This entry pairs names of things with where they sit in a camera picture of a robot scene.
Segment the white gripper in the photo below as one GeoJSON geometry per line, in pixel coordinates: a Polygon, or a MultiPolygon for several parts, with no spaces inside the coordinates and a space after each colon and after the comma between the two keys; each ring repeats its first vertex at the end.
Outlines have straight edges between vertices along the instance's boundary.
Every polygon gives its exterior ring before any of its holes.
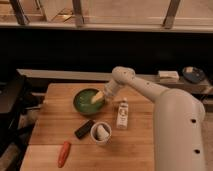
{"type": "Polygon", "coordinates": [[[113,99],[118,91],[120,90],[119,85],[115,81],[109,81],[105,86],[104,90],[97,92],[91,99],[92,103],[96,103],[104,99],[104,95],[106,99],[113,99]]]}

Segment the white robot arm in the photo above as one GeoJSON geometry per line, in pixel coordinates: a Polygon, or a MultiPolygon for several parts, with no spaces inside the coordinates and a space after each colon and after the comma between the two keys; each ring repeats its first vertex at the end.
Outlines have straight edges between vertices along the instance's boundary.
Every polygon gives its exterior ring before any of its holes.
{"type": "Polygon", "coordinates": [[[202,139],[204,105],[190,93],[139,78],[132,68],[117,66],[112,79],[93,98],[113,98],[125,85],[151,102],[155,171],[206,171],[202,139]]]}

